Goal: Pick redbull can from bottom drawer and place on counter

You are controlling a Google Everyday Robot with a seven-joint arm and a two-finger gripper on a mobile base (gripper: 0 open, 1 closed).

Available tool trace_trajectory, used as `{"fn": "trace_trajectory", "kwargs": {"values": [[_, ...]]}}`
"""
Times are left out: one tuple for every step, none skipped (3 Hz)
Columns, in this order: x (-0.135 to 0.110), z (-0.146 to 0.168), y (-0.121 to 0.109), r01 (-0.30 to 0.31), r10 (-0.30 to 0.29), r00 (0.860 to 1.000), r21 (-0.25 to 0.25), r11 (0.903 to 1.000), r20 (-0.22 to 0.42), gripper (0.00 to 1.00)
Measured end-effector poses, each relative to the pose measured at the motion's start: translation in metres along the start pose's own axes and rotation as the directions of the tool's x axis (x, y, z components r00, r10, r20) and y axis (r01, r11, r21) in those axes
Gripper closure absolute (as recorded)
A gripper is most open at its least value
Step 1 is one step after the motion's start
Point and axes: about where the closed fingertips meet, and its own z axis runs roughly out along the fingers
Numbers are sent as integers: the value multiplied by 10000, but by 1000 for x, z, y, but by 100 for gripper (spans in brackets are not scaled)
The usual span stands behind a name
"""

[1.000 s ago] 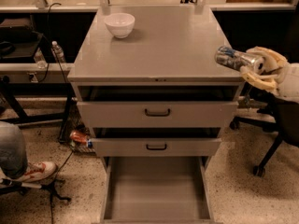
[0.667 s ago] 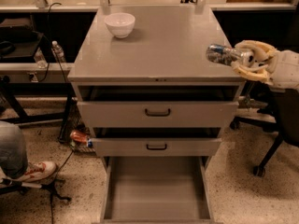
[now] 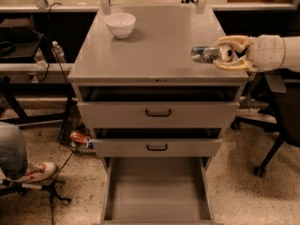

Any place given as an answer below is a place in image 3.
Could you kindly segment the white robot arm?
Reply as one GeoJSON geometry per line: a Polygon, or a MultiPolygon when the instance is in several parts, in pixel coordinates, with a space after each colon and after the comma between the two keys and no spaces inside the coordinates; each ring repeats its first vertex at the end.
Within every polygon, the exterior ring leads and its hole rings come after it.
{"type": "Polygon", "coordinates": [[[286,68],[300,70],[300,37],[262,35],[259,37],[226,36],[213,43],[214,47],[228,45],[234,53],[245,52],[237,58],[217,58],[213,64],[226,70],[271,71],[286,68]]]}

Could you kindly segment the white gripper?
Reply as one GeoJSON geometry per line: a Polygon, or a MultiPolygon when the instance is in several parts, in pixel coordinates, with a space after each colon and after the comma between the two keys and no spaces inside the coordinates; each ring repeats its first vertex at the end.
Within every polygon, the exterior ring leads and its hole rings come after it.
{"type": "Polygon", "coordinates": [[[257,71],[274,70],[281,67],[285,56],[285,42],[280,36],[226,36],[219,37],[213,45],[230,45],[238,53],[248,47],[247,57],[244,55],[231,62],[213,61],[217,68],[225,70],[249,70],[251,66],[257,71]]]}

